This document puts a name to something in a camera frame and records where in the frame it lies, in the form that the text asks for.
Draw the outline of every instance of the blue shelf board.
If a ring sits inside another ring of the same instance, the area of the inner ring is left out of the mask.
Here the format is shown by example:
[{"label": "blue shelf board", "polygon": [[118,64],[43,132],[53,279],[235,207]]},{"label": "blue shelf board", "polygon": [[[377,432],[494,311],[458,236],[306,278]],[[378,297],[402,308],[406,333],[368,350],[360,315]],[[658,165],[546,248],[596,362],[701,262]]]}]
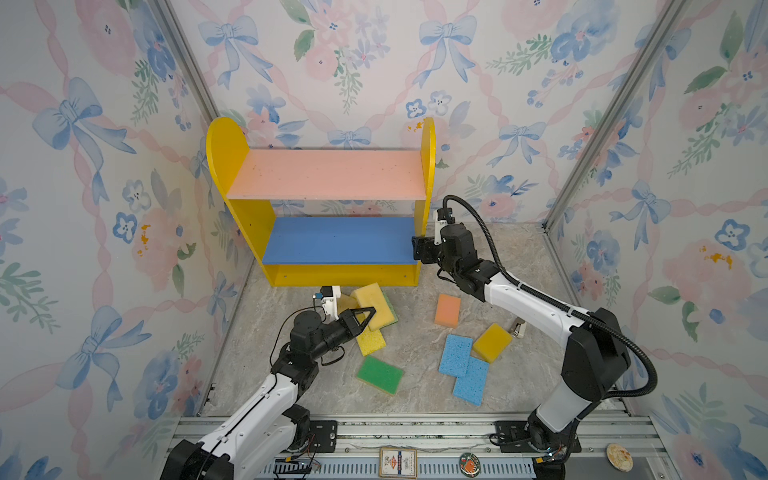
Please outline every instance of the blue shelf board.
[{"label": "blue shelf board", "polygon": [[413,217],[279,217],[264,265],[415,265]]}]

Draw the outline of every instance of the pink shelf board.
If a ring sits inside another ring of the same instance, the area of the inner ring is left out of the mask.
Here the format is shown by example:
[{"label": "pink shelf board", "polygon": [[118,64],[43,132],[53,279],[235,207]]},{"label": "pink shelf board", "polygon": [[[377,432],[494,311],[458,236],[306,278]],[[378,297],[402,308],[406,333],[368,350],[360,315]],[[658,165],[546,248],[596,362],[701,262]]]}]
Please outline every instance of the pink shelf board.
[{"label": "pink shelf board", "polygon": [[234,200],[426,200],[418,151],[251,150]]}]

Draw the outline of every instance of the marble floor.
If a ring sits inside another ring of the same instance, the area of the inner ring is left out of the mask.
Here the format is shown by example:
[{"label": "marble floor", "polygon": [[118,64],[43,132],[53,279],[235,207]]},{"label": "marble floor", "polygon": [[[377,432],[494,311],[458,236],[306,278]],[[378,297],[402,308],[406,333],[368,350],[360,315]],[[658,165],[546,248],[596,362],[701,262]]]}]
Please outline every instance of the marble floor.
[{"label": "marble floor", "polygon": [[[467,224],[475,235],[482,258],[491,258],[477,225]],[[492,224],[499,256],[507,270],[526,283],[568,300],[556,274],[544,239],[533,225]],[[299,404],[316,414],[365,412],[525,412],[535,408],[560,379],[563,350],[554,340],[529,327],[523,338],[491,364],[482,405],[476,407],[452,395],[455,379],[438,372],[445,338],[449,333],[477,339],[492,323],[509,329],[514,316],[481,303],[448,282],[438,279],[437,266],[422,267],[419,286],[385,288],[399,322],[382,330],[387,347],[373,353],[405,371],[397,394],[390,396],[356,378],[362,364],[360,350],[348,344],[338,363],[320,367],[312,387]],[[352,288],[343,288],[349,294]],[[215,395],[204,415],[231,415],[264,380],[270,369],[268,356],[285,317],[311,305],[313,288],[272,288],[258,266],[250,274],[232,330],[214,373]],[[436,326],[435,308],[440,293],[460,296],[458,328]],[[278,345],[288,341],[292,322],[286,324]]]}]

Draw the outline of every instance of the blue sponge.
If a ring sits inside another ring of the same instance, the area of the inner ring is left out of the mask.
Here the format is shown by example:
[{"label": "blue sponge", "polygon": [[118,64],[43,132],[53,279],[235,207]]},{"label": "blue sponge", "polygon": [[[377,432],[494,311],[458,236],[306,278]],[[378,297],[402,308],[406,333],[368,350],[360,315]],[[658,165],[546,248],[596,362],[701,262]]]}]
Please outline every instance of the blue sponge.
[{"label": "blue sponge", "polygon": [[442,351],[439,372],[450,376],[466,375],[471,351],[472,339],[465,336],[448,335],[448,338],[445,339],[445,349]]},{"label": "blue sponge", "polygon": [[485,389],[485,379],[488,377],[488,362],[475,357],[469,358],[467,374],[456,379],[453,396],[458,396],[471,404],[480,406],[482,391]]}]

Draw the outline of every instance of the yellow side panel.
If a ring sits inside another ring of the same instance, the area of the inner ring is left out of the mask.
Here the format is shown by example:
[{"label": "yellow side panel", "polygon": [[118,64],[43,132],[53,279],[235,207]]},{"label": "yellow side panel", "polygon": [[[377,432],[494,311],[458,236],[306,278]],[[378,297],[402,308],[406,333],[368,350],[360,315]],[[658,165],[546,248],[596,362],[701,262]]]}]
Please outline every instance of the yellow side panel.
[{"label": "yellow side panel", "polygon": [[416,230],[416,236],[422,237],[426,234],[427,222],[429,221],[429,206],[432,202],[432,186],[435,184],[435,121],[432,118],[424,120],[422,133],[422,170],[424,172],[424,188],[427,199],[417,200],[416,208],[413,214],[413,222]]},{"label": "yellow side panel", "polygon": [[417,286],[419,265],[265,265],[273,286]]},{"label": "yellow side panel", "polygon": [[[230,200],[227,192],[249,152],[243,131],[231,118],[217,118],[208,127],[206,152],[210,175],[230,208],[245,241],[261,265],[266,245],[275,224],[275,212],[269,200]],[[264,266],[262,270],[273,281]]]}]

